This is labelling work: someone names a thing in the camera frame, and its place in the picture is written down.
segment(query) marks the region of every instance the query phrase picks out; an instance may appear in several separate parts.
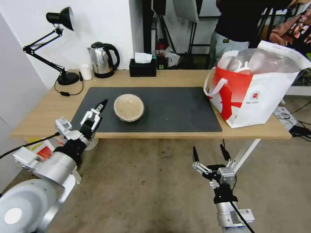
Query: desk lamp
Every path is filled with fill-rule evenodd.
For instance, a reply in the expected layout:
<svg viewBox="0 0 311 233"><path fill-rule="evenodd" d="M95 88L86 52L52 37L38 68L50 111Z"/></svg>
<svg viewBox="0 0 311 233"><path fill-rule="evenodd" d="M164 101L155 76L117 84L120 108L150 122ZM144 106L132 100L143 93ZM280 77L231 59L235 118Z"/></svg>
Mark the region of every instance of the desk lamp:
<svg viewBox="0 0 311 233"><path fill-rule="evenodd" d="M63 34L63 29L60 27L62 24L66 28L70 30L74 30L74 15L72 13L72 10L70 7L64 8L60 13L47 13L46 14L46 19L48 22L52 23L55 27L55 29L50 32L49 34L45 35L44 37L40 38L39 40L36 40L30 45L27 45L23 48L23 51L38 60L44 62L45 64L49 65L50 67L56 69L57 71L60 72L60 75L57 78L57 81L60 85L70 85L74 84L79 80L79 75L76 73L69 73L65 70L65 67L54 64L43 57L37 55L35 52L36 50L42 48L43 46L47 45L48 43L52 42L53 40L56 40L57 38L61 37ZM47 42L44 43L39 43L43 39L47 38L48 36L56 33L57 36L50 39Z"/></svg>

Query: gray pants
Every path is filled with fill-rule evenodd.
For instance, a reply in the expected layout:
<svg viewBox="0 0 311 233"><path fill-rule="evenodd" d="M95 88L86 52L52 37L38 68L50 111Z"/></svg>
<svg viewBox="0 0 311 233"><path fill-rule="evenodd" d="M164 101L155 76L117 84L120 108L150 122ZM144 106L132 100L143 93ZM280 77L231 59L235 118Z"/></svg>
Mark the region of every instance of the gray pants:
<svg viewBox="0 0 311 233"><path fill-rule="evenodd" d="M213 32L211 38L210 46L210 63L208 69L212 69L218 61L221 59L221 56L231 50L244 50L247 49L249 42L237 42L229 40L228 38L219 35L217 32Z"/></svg>

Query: bowl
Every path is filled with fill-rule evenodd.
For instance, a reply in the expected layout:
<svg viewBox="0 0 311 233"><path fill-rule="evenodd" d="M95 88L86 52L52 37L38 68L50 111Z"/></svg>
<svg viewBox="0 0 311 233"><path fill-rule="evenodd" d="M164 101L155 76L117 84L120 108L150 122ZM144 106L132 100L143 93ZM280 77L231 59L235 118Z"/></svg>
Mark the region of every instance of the bowl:
<svg viewBox="0 0 311 233"><path fill-rule="evenodd" d="M138 120L144 113L144 103L133 94L123 94L116 98L113 109L122 121L133 122Z"/></svg>

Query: shopping bag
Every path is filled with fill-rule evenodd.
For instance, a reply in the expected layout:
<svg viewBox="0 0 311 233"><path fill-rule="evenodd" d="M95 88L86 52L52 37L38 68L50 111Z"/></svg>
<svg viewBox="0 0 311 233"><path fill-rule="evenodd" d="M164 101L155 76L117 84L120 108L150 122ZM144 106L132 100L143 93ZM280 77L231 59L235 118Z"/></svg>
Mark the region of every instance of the shopping bag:
<svg viewBox="0 0 311 233"><path fill-rule="evenodd" d="M270 72L253 75L236 73L225 68L239 51L224 53L213 68L215 73L211 77L209 88L207 83L212 71L205 80L203 90L231 128L266 123L299 71L311 67L311 62L295 50L266 41L262 41L258 48L277 53L281 58L290 58L299 70L293 73Z"/></svg>

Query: lamp shade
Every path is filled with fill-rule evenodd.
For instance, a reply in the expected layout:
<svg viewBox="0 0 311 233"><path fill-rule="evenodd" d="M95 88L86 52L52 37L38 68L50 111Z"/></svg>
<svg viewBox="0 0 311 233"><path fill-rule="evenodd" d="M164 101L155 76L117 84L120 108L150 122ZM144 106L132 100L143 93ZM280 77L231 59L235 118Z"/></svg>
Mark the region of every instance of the lamp shade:
<svg viewBox="0 0 311 233"><path fill-rule="evenodd" d="M46 19L52 24L62 24L66 28L74 31L74 14L72 13L71 7L64 8L60 13L47 13Z"/></svg>

